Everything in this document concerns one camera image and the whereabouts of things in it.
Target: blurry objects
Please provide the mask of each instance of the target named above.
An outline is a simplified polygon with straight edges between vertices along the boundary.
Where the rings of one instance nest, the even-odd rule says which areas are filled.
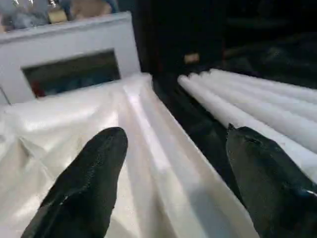
[[[70,12],[73,19],[83,19],[111,14],[112,7],[103,0],[73,0]]]
[[[2,25],[2,15],[0,14],[0,33],[5,32],[5,28]]]
[[[65,10],[60,7],[58,0],[48,0],[48,18],[51,24],[67,21]]]
[[[19,4],[17,0],[13,1],[16,10],[12,14],[4,16],[2,20],[6,31],[41,26],[48,23],[44,14],[37,12],[33,8],[33,1],[29,1],[28,3],[25,6]]]

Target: white frame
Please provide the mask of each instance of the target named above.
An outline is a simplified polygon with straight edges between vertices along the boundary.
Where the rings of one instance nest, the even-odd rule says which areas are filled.
[[[121,78],[140,72],[131,14],[19,30],[0,36],[0,87],[9,103],[35,98],[22,68],[114,50]]]

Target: gold object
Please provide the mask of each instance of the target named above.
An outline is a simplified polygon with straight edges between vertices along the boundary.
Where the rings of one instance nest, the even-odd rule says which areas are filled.
[[[184,57],[185,64],[198,63],[199,60],[200,56],[198,53],[188,54]]]
[[[49,0],[50,9],[48,11],[48,16],[51,24],[60,23],[67,21],[67,16],[64,11],[54,0]]]

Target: small label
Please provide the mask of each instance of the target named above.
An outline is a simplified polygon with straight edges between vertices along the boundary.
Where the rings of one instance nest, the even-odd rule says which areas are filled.
[[[67,21],[66,13],[61,9],[49,12],[49,19],[52,24]]]
[[[193,53],[193,54],[185,55],[184,61],[185,61],[185,64],[197,63],[197,62],[199,62],[199,58],[200,57],[199,57],[198,53]]]

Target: white satin fabric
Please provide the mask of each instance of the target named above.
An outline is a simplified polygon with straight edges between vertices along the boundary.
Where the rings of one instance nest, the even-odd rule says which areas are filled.
[[[20,237],[57,176],[111,126],[126,131],[129,147],[107,238],[258,237],[149,75],[4,107],[0,116],[0,237]]]

